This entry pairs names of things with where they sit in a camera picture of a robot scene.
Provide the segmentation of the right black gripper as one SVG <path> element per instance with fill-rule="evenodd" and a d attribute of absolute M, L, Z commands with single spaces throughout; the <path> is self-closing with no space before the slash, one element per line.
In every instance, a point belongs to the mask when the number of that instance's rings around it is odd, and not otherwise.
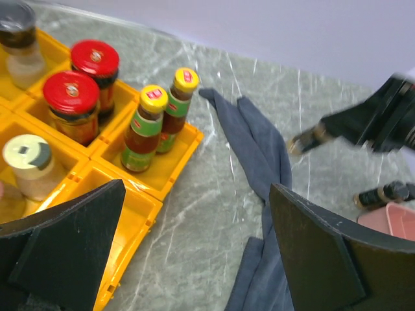
<path fill-rule="evenodd" d="M 393 74 L 366 100 L 320 119 L 333 138 L 373 152 L 414 149 L 414 79 Z"/>

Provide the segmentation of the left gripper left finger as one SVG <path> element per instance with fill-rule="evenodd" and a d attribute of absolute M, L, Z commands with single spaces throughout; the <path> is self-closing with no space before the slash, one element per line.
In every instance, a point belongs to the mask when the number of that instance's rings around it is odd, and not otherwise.
<path fill-rule="evenodd" d="M 120 179 L 1 225 L 1 309 L 93 310 L 125 198 Z"/>

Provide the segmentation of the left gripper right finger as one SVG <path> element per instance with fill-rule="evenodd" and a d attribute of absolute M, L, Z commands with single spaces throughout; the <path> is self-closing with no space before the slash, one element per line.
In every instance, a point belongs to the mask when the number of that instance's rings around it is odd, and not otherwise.
<path fill-rule="evenodd" d="M 413 310 L 414 242 L 364 227 L 280 184 L 270 210 L 295 310 Z"/>

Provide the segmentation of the yellow-green lid spice shaker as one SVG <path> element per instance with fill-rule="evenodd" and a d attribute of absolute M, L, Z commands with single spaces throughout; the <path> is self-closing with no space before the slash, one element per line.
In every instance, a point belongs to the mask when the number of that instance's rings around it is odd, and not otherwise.
<path fill-rule="evenodd" d="M 10 139 L 3 147 L 3 159 L 12 168 L 18 189 L 30 200 L 46 199 L 65 177 L 49 143 L 38 135 Z"/>

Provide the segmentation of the red label sauce bottle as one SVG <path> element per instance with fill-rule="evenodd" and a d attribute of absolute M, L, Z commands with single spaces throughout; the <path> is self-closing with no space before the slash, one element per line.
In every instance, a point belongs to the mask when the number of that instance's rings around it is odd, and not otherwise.
<path fill-rule="evenodd" d="M 121 152 L 121 164 L 127 170 L 143 172 L 149 168 L 160 142 L 168 99 L 167 92 L 159 85 L 147 85 L 141 90 Z"/>

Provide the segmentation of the red lid sauce jar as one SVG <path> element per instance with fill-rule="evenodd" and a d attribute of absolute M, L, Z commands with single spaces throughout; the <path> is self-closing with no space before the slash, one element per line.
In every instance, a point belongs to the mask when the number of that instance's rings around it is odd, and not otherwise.
<path fill-rule="evenodd" d="M 82 40 L 70 52 L 71 68 L 90 76 L 99 93 L 99 123 L 104 123 L 115 109 L 114 84 L 119 76 L 120 57 L 109 44 L 99 40 Z"/>
<path fill-rule="evenodd" d="M 55 128 L 87 146 L 99 134 L 99 87 L 89 76 L 60 71 L 44 83 L 43 97 Z"/>

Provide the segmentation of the green label sauce bottle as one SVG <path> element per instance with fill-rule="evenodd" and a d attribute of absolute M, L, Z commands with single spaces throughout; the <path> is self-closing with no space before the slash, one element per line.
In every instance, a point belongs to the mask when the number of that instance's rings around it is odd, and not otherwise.
<path fill-rule="evenodd" d="M 181 67 L 176 70 L 167 92 L 169 101 L 163 115 L 157 153 L 165 154 L 172 149 L 177 135 L 185 125 L 191 99 L 198 84 L 199 77 L 194 70 L 188 67 Z"/>

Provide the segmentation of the black lid spice jar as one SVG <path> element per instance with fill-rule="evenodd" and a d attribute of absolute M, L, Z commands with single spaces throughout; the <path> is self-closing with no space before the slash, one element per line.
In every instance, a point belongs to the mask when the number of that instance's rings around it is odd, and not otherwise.
<path fill-rule="evenodd" d="M 6 69 L 18 88 L 29 88 L 47 72 L 35 12 L 23 1 L 1 1 L 1 46 L 7 53 Z"/>

